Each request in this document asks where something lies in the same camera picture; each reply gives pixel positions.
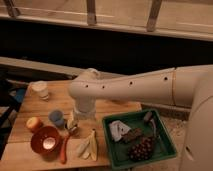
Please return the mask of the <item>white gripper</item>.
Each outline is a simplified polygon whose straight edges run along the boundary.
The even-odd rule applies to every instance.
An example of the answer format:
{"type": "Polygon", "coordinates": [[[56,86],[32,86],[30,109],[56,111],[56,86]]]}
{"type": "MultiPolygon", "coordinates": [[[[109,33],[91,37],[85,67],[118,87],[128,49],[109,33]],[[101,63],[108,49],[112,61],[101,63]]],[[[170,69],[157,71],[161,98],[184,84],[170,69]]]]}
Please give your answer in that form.
{"type": "Polygon", "coordinates": [[[93,98],[76,98],[73,112],[70,112],[67,119],[67,128],[71,129],[76,125],[76,119],[95,119],[96,100],[93,98]]]}

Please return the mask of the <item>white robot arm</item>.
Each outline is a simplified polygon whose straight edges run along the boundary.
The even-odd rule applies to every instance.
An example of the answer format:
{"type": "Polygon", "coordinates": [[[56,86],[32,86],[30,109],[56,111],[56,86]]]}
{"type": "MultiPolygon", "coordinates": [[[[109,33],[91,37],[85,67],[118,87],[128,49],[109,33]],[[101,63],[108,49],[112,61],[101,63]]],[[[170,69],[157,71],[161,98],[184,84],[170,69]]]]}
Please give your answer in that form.
{"type": "Polygon", "coordinates": [[[97,99],[138,101],[190,109],[179,171],[213,171],[213,64],[102,79],[87,69],[72,80],[73,113],[95,112],[97,99]]]}

